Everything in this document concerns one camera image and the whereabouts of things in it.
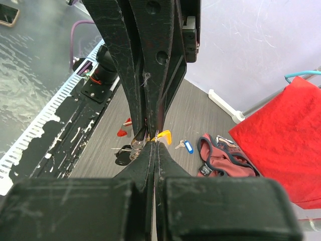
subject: red cloth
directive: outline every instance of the red cloth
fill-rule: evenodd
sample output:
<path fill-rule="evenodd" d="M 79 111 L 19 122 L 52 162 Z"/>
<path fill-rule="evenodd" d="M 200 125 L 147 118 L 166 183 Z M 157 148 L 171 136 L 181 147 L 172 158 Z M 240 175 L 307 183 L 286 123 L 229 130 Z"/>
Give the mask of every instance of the red cloth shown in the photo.
<path fill-rule="evenodd" d="M 230 130 L 253 165 L 280 182 L 292 202 L 321 208 L 321 90 L 296 77 Z"/>

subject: phone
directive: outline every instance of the phone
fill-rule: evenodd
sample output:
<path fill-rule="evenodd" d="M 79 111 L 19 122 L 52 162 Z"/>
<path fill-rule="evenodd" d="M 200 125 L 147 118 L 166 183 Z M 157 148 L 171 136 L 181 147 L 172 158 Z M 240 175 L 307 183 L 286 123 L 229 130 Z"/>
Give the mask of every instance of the phone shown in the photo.
<path fill-rule="evenodd" d="M 19 9 L 0 4 L 0 24 L 13 27 L 19 16 Z"/>

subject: white wall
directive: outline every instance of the white wall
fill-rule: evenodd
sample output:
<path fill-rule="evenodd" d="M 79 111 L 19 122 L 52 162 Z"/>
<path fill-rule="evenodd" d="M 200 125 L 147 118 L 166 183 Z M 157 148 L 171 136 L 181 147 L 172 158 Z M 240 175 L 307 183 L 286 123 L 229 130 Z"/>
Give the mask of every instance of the white wall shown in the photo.
<path fill-rule="evenodd" d="M 246 110 L 285 87 L 285 74 L 320 65 L 321 1 L 202 0 L 200 52 L 186 79 Z"/>

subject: keys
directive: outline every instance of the keys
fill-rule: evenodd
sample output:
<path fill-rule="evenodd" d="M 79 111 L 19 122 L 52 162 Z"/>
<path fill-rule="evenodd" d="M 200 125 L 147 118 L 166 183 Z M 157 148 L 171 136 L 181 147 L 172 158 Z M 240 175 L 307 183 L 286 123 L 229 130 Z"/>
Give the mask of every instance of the keys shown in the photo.
<path fill-rule="evenodd" d="M 175 147 L 175 150 L 180 148 L 180 147 L 185 147 L 184 141 L 185 140 L 180 140 L 180 144 L 177 147 Z"/>

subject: wood-grain floor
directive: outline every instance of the wood-grain floor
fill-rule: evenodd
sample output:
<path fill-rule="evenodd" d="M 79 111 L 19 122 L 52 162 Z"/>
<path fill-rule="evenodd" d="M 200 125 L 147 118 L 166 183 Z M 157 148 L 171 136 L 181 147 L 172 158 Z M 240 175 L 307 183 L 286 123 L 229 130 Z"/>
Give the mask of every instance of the wood-grain floor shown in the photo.
<path fill-rule="evenodd" d="M 71 177 L 113 177 L 123 167 L 115 164 L 115 148 L 129 144 L 131 138 L 116 134 L 129 118 L 129 108 L 122 87 L 120 87 L 104 116 L 97 125 Z M 172 133 L 169 153 L 191 175 L 196 175 L 202 164 L 196 143 L 204 133 L 229 138 L 228 130 L 234 122 L 224 111 L 209 100 L 206 93 L 187 81 L 183 81 L 167 114 L 164 130 Z M 189 140 L 194 153 L 185 148 L 175 150 L 180 140 Z"/>

